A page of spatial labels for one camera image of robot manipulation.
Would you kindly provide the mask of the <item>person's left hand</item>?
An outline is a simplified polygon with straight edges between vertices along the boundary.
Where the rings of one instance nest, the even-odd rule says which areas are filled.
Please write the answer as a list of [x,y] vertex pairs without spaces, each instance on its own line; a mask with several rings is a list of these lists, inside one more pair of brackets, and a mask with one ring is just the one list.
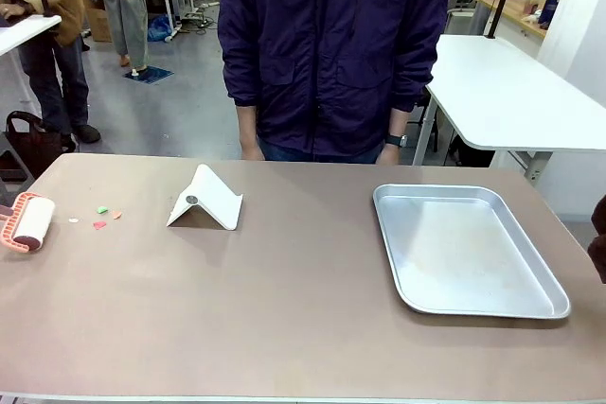
[[400,162],[401,148],[391,144],[385,144],[375,164],[382,166],[396,166]]

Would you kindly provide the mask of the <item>person's right hand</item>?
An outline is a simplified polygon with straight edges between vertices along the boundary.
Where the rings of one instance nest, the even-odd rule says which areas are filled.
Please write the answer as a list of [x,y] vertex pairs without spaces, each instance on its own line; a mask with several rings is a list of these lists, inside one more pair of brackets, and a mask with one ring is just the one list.
[[241,159],[247,161],[265,160],[256,138],[241,140]]

